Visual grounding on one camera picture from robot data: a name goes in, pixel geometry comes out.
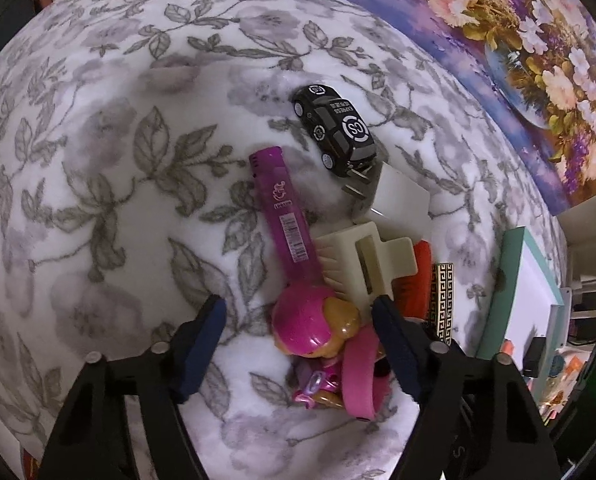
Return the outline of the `black cube charger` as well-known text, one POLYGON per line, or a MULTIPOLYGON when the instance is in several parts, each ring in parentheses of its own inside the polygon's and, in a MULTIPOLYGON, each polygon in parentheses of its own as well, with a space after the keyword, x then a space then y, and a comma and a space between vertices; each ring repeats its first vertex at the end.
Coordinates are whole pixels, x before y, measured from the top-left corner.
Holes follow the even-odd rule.
POLYGON ((522 358, 522 374, 525 377, 537 378, 546 348, 545 337, 533 337, 522 358))

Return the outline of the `gold black patterned lighter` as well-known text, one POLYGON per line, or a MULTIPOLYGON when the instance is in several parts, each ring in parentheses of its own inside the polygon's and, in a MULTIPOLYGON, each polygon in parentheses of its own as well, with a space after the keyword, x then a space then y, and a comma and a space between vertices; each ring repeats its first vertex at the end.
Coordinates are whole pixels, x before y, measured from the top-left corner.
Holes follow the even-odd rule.
POLYGON ((450 346, 453 330, 454 266, 450 262, 432 267, 428 324, 435 335, 450 346))

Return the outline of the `orange red tube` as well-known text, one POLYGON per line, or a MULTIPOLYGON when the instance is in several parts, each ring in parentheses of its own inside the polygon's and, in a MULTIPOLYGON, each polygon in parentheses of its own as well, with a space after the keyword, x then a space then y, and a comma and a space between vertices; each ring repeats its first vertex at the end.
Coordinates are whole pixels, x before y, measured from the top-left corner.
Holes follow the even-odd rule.
POLYGON ((432 290, 432 248, 421 240, 413 249, 417 272, 394 280, 394 303, 405 318, 426 320, 432 290))

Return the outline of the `pink dog toy figure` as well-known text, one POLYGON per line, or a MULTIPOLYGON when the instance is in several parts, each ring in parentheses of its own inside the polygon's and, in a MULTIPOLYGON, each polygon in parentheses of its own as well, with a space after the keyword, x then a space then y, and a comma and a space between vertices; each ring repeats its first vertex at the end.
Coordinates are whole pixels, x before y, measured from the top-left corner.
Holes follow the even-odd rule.
MULTIPOLYGON (((340 388, 342 352, 365 325, 370 324, 362 322, 356 306, 324 285, 296 283, 281 293, 272 309, 271 328, 276 348, 297 359, 292 400, 308 410, 346 411, 340 388)), ((390 376, 380 343, 374 375, 390 376)))

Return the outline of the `cream hair claw clip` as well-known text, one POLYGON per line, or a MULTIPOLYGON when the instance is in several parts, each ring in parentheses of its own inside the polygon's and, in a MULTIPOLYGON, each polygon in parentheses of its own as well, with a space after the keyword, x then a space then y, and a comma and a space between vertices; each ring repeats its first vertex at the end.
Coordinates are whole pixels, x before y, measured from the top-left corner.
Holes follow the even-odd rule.
POLYGON ((374 222, 317 237, 313 246, 324 282, 359 309, 364 323, 371 321, 371 305, 378 296, 394 298, 394 280, 418 271, 412 240, 384 242, 374 222))

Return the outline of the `pink smart watch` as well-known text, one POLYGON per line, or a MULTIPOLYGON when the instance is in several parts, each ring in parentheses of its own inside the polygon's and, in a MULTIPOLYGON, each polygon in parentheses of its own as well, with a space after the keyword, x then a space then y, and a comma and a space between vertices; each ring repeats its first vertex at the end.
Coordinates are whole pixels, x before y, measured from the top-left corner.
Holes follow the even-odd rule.
POLYGON ((376 377, 374 368, 379 339, 371 325, 345 344, 341 364, 341 394, 347 413, 373 420, 389 392, 389 377, 376 377))

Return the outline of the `teal white tray box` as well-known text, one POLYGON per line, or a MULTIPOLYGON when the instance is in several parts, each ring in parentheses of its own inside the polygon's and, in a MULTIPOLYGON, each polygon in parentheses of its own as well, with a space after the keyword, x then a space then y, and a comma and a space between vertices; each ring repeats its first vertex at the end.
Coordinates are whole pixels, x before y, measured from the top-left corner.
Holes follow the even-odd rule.
POLYGON ((569 321, 570 301, 556 284, 537 242, 525 228, 506 231, 496 286, 476 357, 491 359, 509 341, 513 344, 511 357, 522 368, 533 339, 544 338, 538 376, 530 388, 533 399, 539 401, 554 356, 566 342, 569 321))

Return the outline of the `white shelf unit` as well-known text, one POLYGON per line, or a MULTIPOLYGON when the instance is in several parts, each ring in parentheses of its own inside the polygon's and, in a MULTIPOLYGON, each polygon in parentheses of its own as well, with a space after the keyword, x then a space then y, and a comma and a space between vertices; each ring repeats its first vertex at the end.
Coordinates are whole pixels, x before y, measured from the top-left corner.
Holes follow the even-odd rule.
MULTIPOLYGON (((567 242, 566 286, 573 304, 596 294, 596 195, 557 216, 567 242)), ((596 309, 575 311, 572 318, 596 318, 596 309)))

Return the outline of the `white charger adapter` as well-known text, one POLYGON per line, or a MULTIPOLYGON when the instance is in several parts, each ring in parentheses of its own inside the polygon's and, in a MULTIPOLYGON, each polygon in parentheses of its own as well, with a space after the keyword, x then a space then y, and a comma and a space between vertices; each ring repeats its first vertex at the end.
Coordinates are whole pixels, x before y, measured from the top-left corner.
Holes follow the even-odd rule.
POLYGON ((355 224, 373 222, 384 240, 428 237, 429 192, 386 162, 366 174, 351 170, 342 189, 353 199, 355 224))

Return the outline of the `floral grey blanket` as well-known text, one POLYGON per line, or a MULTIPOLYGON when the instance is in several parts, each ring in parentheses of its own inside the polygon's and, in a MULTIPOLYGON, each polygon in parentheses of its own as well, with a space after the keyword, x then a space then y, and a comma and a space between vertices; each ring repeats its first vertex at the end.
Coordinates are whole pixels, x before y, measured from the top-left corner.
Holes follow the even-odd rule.
POLYGON ((353 102, 379 156, 428 189, 455 268, 453 333, 477 348, 503 233, 555 275, 557 220, 504 133, 430 55, 346 0, 56 0, 0 53, 0 451, 40 456, 83 360, 168 339, 210 294, 226 330, 182 408, 213 479, 385 479, 417 415, 375 422, 290 400, 266 314, 281 267, 249 155, 277 145, 314 235, 352 200, 290 97, 353 102))

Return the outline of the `black toy car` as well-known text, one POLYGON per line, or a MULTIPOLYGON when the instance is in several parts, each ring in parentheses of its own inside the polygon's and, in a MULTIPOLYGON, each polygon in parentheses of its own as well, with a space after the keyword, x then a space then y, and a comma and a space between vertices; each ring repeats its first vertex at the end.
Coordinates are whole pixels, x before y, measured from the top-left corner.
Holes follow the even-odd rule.
POLYGON ((321 151, 324 167, 338 177, 364 172, 376 159, 376 143, 368 125, 333 87, 307 84, 292 96, 301 125, 321 151))

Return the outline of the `flower painting canvas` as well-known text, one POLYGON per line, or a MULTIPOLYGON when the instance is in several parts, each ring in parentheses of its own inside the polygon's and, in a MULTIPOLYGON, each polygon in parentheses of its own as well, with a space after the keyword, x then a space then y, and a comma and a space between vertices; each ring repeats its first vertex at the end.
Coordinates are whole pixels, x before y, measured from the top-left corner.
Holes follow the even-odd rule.
POLYGON ((553 214, 596 195, 596 23, 580 0, 349 0, 469 91, 553 214))

